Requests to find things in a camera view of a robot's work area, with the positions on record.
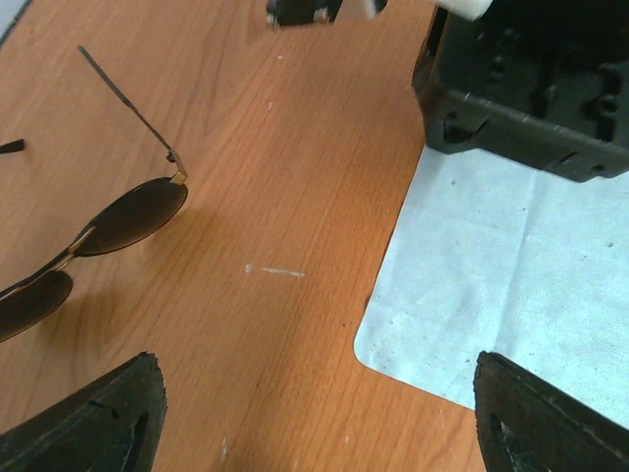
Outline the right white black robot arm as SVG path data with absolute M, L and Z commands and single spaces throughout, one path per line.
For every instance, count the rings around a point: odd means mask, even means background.
M 628 170 L 624 1 L 438 1 L 412 86 L 429 148 L 580 183 Z

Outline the light-blue cleaning cloth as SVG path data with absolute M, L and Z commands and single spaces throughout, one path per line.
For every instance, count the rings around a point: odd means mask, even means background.
M 358 329 L 366 367 L 465 407 L 483 351 L 628 422 L 628 179 L 425 149 Z

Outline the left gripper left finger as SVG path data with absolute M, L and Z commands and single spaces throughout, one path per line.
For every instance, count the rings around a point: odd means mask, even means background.
M 166 419 L 156 356 L 142 352 L 1 435 L 3 471 L 150 471 Z

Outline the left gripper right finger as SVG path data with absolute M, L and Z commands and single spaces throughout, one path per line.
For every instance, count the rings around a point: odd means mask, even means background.
M 506 357 L 481 352 L 474 375 L 487 471 L 626 471 L 628 430 Z

